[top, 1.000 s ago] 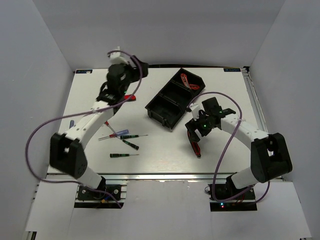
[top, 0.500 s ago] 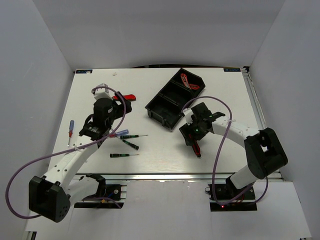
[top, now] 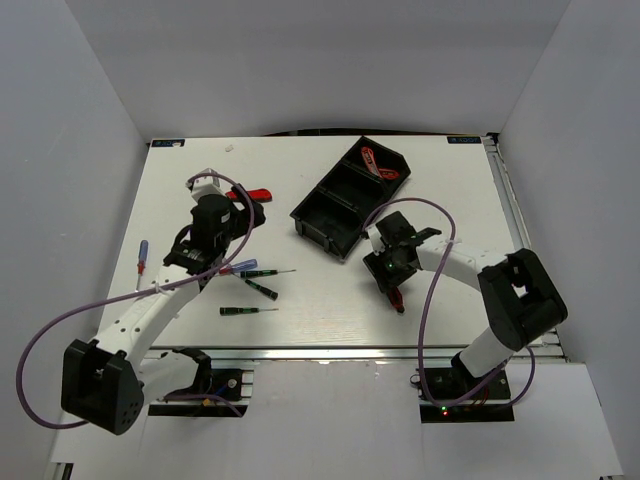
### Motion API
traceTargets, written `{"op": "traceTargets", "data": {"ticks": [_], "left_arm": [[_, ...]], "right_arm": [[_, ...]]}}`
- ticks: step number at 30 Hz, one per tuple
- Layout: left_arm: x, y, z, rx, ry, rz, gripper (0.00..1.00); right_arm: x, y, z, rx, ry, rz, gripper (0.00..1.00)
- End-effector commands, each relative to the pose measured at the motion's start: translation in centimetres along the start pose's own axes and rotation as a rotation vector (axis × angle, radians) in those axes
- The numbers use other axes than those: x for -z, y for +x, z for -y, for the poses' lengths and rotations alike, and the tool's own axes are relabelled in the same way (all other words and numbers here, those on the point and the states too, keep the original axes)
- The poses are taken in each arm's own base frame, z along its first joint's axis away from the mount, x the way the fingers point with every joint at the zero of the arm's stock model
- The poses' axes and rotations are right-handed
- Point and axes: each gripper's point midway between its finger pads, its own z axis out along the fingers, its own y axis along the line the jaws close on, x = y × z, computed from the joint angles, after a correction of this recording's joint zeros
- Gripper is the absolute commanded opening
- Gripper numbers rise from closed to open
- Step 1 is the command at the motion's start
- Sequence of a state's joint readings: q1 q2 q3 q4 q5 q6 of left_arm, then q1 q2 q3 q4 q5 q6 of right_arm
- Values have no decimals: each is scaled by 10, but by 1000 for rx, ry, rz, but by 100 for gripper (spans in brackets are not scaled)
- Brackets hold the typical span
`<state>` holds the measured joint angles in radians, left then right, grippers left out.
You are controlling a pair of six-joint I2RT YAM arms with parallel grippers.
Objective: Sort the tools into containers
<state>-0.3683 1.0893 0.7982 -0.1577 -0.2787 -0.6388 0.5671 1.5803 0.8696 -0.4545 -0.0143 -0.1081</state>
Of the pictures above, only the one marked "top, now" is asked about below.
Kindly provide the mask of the blue red screwdriver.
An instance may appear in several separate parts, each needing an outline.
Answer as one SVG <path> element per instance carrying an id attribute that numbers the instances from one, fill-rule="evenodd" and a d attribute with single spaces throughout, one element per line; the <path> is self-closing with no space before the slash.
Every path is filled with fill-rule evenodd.
<path id="1" fill-rule="evenodd" d="M 139 291 L 141 286 L 142 277 L 146 268 L 146 262 L 148 258 L 149 243 L 147 240 L 142 240 L 139 244 L 137 264 L 136 264 L 136 285 L 135 290 Z"/>
<path id="2" fill-rule="evenodd" d="M 245 260 L 245 261 L 221 268 L 217 272 L 217 275 L 224 276 L 224 275 L 230 275 L 230 274 L 237 274 L 245 271 L 255 270 L 257 268 L 258 268 L 257 260 L 249 259 L 249 260 Z"/>

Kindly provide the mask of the green black precision screwdriver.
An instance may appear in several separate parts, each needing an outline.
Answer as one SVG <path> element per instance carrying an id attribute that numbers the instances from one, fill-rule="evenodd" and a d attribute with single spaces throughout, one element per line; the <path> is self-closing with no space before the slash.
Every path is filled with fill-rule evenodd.
<path id="1" fill-rule="evenodd" d="M 263 312 L 277 311 L 277 308 L 259 308 L 259 307 L 220 307 L 219 314 L 221 316 L 238 316 L 251 315 Z"/>
<path id="2" fill-rule="evenodd" d="M 265 286 L 262 286 L 253 280 L 245 279 L 244 283 L 248 285 L 250 288 L 252 288 L 253 290 L 259 292 L 261 295 L 265 296 L 266 298 L 269 298 L 270 300 L 275 301 L 278 299 L 279 294 L 276 291 L 269 289 Z"/>
<path id="3" fill-rule="evenodd" d="M 289 270 L 278 270 L 278 269 L 264 269 L 264 270 L 246 270 L 246 271 L 242 271 L 239 273 L 239 276 L 241 278 L 262 278 L 262 277 L 270 277 L 270 276 L 276 276 L 279 274 L 285 274 L 285 273 L 293 273 L 295 272 L 295 269 L 289 269 Z"/>

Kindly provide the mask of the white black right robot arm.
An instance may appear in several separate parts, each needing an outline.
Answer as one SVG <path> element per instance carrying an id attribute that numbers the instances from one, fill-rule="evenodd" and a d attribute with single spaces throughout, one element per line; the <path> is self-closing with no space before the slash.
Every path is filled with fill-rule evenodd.
<path id="1" fill-rule="evenodd" d="M 567 306 L 537 254 L 522 248 L 508 254 L 444 238 L 427 227 L 416 230 L 399 212 L 368 228 L 372 247 L 364 263 L 396 310 L 399 286 L 419 271 L 445 275 L 477 290 L 488 327 L 452 362 L 453 390 L 472 399 L 488 385 L 487 374 L 568 317 Z"/>

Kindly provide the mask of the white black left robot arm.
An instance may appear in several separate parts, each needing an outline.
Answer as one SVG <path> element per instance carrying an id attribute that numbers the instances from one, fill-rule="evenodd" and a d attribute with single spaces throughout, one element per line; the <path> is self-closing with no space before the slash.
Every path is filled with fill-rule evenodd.
<path id="1" fill-rule="evenodd" d="M 145 356 L 179 311 L 205 288 L 230 243 L 264 224 L 265 214 L 253 200 L 236 204 L 224 194 L 206 194 L 191 215 L 150 294 L 136 299 L 90 341 L 75 340 L 67 347 L 61 392 L 65 412 L 121 435 L 153 401 L 172 394 L 199 399 L 209 392 L 211 359 L 203 351 L 180 347 L 158 359 Z"/>

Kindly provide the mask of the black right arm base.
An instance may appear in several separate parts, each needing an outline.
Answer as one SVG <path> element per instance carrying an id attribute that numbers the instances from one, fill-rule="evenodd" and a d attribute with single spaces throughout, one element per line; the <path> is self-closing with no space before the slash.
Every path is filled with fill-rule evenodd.
<path id="1" fill-rule="evenodd" d="M 482 388 L 480 380 L 465 377 L 453 367 L 431 367 L 424 369 L 434 405 L 422 391 L 419 371 L 409 377 L 419 396 L 420 420 L 422 424 L 445 423 L 500 423 L 514 422 L 515 415 L 510 385 L 506 372 L 501 370 Z"/>

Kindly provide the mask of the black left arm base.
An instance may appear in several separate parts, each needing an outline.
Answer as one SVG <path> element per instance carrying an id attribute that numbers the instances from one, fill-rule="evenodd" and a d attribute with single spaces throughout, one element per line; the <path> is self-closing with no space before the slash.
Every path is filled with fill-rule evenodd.
<path id="1" fill-rule="evenodd" d="M 144 360 L 139 379 L 151 417 L 241 418 L 252 396 L 253 374 L 216 366 L 204 351 L 185 347 Z"/>

